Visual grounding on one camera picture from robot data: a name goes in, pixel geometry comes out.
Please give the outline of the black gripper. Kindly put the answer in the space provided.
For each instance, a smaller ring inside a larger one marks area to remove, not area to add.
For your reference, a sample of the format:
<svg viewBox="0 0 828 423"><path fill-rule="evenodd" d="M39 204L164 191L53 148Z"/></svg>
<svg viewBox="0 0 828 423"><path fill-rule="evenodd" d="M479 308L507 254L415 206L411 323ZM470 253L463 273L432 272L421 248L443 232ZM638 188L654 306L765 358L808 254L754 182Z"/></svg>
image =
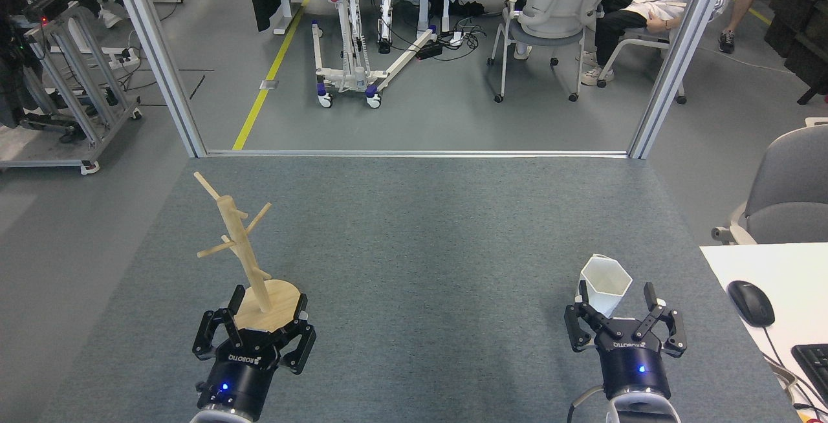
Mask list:
<svg viewBox="0 0 828 423"><path fill-rule="evenodd" d="M197 384L197 407L258 420L278 361L291 373L301 374L316 341L316 331L305 311L307 295L300 294L294 319L276 332L239 332L235 315L244 298L245 287L237 285L225 308L204 311L192 351L199 360L215 356L215 363L207 380ZM225 327L230 339L215 347L213 337L219 325ZM296 337L300 339L295 349L280 355Z"/></svg>
<svg viewBox="0 0 828 423"><path fill-rule="evenodd" d="M665 323L669 336L664 343L666 354L680 358L687 350L684 320L677 309L671 309L659 299L653 283L644 284L644 299L649 311L634 331L634 339L615 338L611 321L589 304L587 281L579 281L580 299L565 308L565 325L574 352L585 350L591 335L579 326L579 319L598 334L598 357L604 379L607 399L632 391L650 389L666 399L671 389L660 357L662 342L651 331L659 321Z"/></svg>

